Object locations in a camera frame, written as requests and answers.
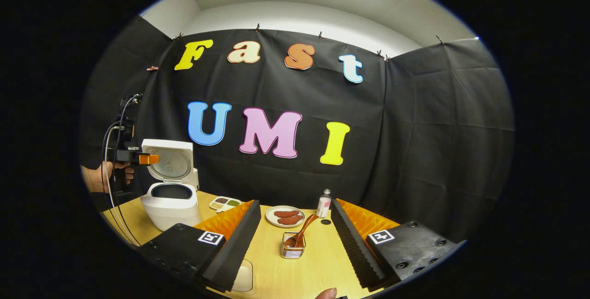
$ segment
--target table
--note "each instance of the table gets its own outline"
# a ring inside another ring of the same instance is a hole
[[[216,196],[200,190],[196,194],[201,219],[215,216],[217,212],[209,207],[209,203]],[[323,290],[333,287],[337,287],[337,297],[346,295],[348,299],[358,299],[382,290],[369,292],[360,287],[334,223],[324,225],[320,220],[314,221],[305,231],[307,246],[303,256],[300,259],[281,257],[279,247],[283,232],[299,231],[301,225],[288,229],[272,225],[264,216],[268,208],[270,206],[260,206],[260,223],[244,257],[253,264],[253,290],[249,294],[209,290],[234,299],[314,299]],[[122,204],[120,209],[140,244],[162,233],[149,219],[139,198]],[[302,211],[306,218],[316,212],[312,209]],[[104,215],[122,234],[111,213],[105,211]],[[331,219],[331,211],[326,219]]]

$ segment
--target blue letter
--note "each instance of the blue letter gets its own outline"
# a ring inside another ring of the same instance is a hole
[[[363,82],[363,76],[356,74],[356,68],[362,68],[363,64],[356,60],[354,55],[342,55],[338,59],[344,62],[344,76],[346,79],[354,83]]]
[[[191,102],[188,104],[188,135],[192,141],[204,145],[213,146],[219,144],[225,134],[225,117],[227,112],[231,110],[231,105],[227,103],[213,104],[215,110],[215,129],[210,135],[203,133],[203,112],[207,108],[207,103]]]

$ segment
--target black fabric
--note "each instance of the black fabric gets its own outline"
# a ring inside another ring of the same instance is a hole
[[[386,82],[362,206],[466,239],[492,209],[510,167],[514,117],[502,73],[481,42],[467,39],[390,59]]]
[[[185,45],[212,39],[188,70],[174,70]],[[227,60],[233,46],[257,41],[261,59],[253,64]],[[314,64],[308,70],[287,68],[284,57],[294,43],[313,45]],[[364,81],[348,82],[341,55],[354,54],[363,64]],[[206,102],[203,131],[213,132],[212,105],[232,105],[225,136],[214,146],[194,144],[195,167],[205,192],[264,205],[315,208],[325,188],[342,199],[360,201],[377,152],[385,93],[385,67],[376,54],[329,39],[276,30],[222,30],[183,36],[175,41],[160,70],[146,89],[138,118],[139,139],[192,141],[188,135],[187,105]],[[244,108],[262,108],[273,125],[285,111],[301,113],[297,126],[296,158],[244,154]],[[326,151],[331,121],[350,126],[344,141],[342,165],[320,163]]]
[[[120,102],[143,93],[150,75],[171,39],[137,17],[110,43],[96,64],[80,109],[80,163],[97,169],[103,137],[117,119]]]
[[[192,68],[174,70],[186,43],[207,39],[212,47],[192,60]],[[233,45],[241,41],[261,45],[258,62],[228,62]],[[294,43],[315,47],[312,68],[285,66]],[[347,54],[363,64],[360,84],[343,75],[338,57]],[[514,138],[510,94],[480,41],[447,42],[384,62],[365,49],[302,33],[220,30],[173,40],[159,70],[144,76],[149,83],[137,119],[139,143],[192,142],[190,102],[208,104],[205,133],[213,132],[213,104],[232,105],[223,140],[194,144],[200,187],[212,194],[315,208],[330,188],[335,198],[399,223],[422,222],[459,242],[493,208],[508,174]],[[262,108],[270,125],[285,111],[301,113],[297,158],[238,150],[248,107]],[[319,161],[330,121],[350,126],[342,165]],[[138,167],[135,176],[143,192],[157,181],[145,167]]]

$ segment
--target clear cup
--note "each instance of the clear cup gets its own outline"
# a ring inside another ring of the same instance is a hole
[[[295,236],[298,232],[283,232],[283,240],[281,241],[281,257],[285,259],[299,259],[305,250],[305,235],[303,237],[303,247],[285,247],[285,242]]]

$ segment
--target white rice cooker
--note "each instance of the white rice cooker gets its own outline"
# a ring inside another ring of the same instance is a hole
[[[154,225],[165,231],[176,223],[195,226],[201,222],[196,191],[197,169],[193,168],[192,143],[144,139],[142,152],[159,156],[159,162],[147,169],[162,180],[152,184],[141,202]]]

